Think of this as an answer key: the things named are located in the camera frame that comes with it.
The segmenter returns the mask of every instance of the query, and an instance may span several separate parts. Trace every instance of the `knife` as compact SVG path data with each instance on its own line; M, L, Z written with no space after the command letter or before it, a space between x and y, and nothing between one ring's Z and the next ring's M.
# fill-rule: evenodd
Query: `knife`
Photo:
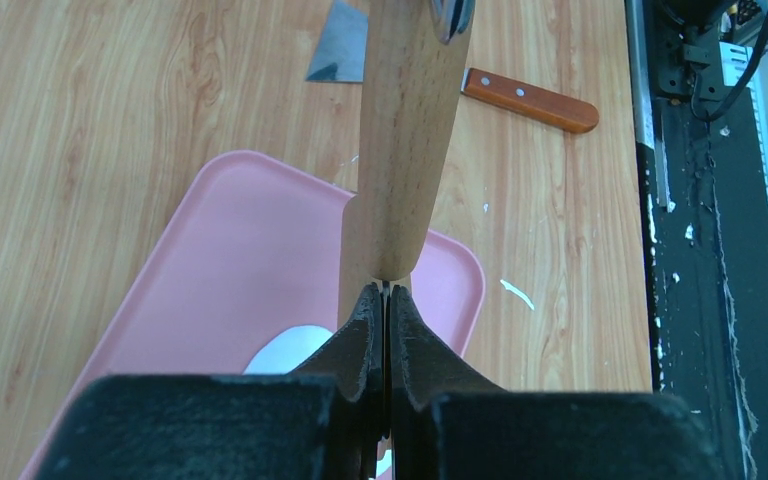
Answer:
M305 79L363 82L367 31L367 16L336 0ZM589 132L599 123L599 111L590 103L477 68L464 70L461 93L571 133Z

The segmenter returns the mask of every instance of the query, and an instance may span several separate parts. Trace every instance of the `orange knife handle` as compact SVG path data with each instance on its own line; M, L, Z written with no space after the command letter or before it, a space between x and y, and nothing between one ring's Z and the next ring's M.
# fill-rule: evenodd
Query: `orange knife handle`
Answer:
M463 93L572 133L589 132L599 123L599 111L587 102L477 68L467 69Z

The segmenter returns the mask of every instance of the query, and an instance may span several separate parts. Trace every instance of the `white debris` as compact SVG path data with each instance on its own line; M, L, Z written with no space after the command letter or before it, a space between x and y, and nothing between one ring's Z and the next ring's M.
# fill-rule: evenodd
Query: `white debris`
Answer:
M655 238L655 217L652 216L652 195L646 197L646 207L649 209L649 238L652 243L658 243Z
M505 287L505 290L513 293L517 297L521 298L526 305L528 305L532 310L534 310L534 302L531 301L530 298L528 298L528 295L525 294L522 290L516 288L515 286L511 285L510 282L507 280L501 279L499 282L502 283L502 286Z
M351 164L351 163L355 163L355 162L357 162L357 159L358 159L359 157L360 157L360 155L355 155L355 156L354 156L354 157L352 157L352 159L351 159L351 160L349 160L348 162L343 162L343 163L341 163L341 164L340 164L340 166L341 166L341 167L345 167L346 165L349 165L349 164Z

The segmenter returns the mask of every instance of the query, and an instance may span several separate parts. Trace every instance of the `wooden handle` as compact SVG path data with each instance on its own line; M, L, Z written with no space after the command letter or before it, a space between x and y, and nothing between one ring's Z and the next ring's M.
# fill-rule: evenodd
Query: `wooden handle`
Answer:
M572 133L589 132L599 123L599 111L587 102L477 68L466 71L463 93Z
M360 203L357 196L349 200L343 209L343 231L340 238L340 295L337 300L337 328L346 321L355 308L361 290L375 279L367 272L364 262L369 254L367 243L362 240L360 227ZM396 285L411 288L410 276L396 280Z
M427 0L371 2L358 195L372 277L419 259L449 148L471 28L437 40Z

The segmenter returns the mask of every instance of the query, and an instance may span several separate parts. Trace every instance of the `metal blade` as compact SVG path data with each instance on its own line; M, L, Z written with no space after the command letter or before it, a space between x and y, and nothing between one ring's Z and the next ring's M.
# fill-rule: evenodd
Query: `metal blade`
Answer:
M363 60L369 21L360 10L336 0L328 13L305 80L363 82Z

